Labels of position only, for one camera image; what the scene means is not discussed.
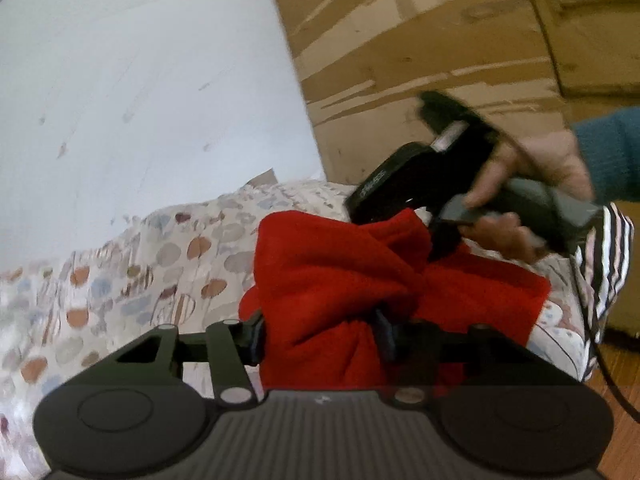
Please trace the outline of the person's right hand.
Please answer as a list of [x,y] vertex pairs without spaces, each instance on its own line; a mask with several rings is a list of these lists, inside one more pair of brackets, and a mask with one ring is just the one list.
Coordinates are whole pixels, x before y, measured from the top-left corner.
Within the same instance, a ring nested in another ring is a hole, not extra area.
[[[570,130],[501,142],[465,195],[465,206],[474,209],[486,204],[514,176],[547,182],[578,200],[594,200],[589,171]],[[480,218],[472,226],[462,226],[460,233],[506,259],[532,264],[548,254],[514,212]]]

